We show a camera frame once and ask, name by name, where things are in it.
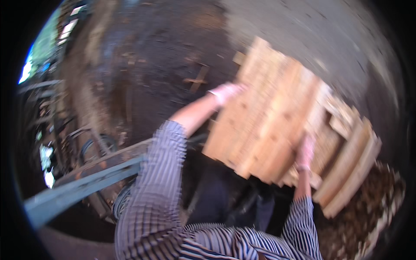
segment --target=dark pants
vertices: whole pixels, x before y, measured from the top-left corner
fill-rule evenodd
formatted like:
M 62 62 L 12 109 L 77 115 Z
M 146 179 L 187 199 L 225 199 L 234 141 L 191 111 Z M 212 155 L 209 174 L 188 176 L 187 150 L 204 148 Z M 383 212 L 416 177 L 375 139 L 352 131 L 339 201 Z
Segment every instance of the dark pants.
M 229 179 L 221 173 L 205 173 L 199 185 L 199 200 L 187 224 L 224 223 L 226 226 L 254 227 L 266 231 L 275 205 L 273 196 L 260 196 L 252 186 L 240 205 L 230 207 Z

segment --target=hand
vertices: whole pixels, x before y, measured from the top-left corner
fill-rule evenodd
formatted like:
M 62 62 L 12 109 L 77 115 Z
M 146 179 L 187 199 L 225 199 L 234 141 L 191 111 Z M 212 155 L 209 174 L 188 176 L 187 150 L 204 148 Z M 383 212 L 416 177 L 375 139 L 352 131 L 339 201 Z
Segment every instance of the hand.
M 301 171 L 310 171 L 310 164 L 314 156 L 315 142 L 316 138 L 313 134 L 305 133 L 297 149 L 295 162 L 298 173 Z
M 218 105 L 223 106 L 228 100 L 244 92 L 247 88 L 248 87 L 244 84 L 227 82 L 214 89 L 208 90 L 208 92 L 216 96 Z

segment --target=blue striped shirt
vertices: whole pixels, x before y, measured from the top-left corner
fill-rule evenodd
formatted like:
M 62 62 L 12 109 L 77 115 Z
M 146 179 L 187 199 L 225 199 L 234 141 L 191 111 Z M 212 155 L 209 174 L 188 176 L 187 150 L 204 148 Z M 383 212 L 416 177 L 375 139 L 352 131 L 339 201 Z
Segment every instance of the blue striped shirt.
M 116 228 L 117 259 L 322 259 L 310 197 L 294 201 L 281 238 L 254 228 L 201 223 L 181 226 L 179 198 L 186 137 L 177 122 L 154 134 L 143 175 Z

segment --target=shirt sleeve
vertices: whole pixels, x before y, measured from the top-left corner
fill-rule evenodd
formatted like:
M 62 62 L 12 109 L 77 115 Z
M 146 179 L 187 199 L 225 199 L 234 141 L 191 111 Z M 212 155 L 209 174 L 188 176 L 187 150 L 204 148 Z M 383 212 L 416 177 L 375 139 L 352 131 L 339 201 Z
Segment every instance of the shirt sleeve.
M 174 259 L 179 256 L 181 169 L 186 154 L 183 127 L 166 121 L 154 134 L 142 163 L 142 177 L 117 223 L 118 259 Z
M 322 260 L 313 222 L 312 199 L 309 196 L 292 203 L 282 237 L 301 253 Z

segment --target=person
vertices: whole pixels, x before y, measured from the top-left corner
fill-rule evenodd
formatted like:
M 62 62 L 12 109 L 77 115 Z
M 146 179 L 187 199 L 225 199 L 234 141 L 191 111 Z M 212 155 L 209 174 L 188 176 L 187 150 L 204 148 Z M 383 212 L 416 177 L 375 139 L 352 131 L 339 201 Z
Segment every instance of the person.
M 179 219 L 181 169 L 186 138 L 247 87 L 225 83 L 177 111 L 155 132 L 117 223 L 117 259 L 322 259 L 313 222 L 309 185 L 314 136 L 306 134 L 296 157 L 299 183 L 282 237 L 252 227 L 193 223 Z

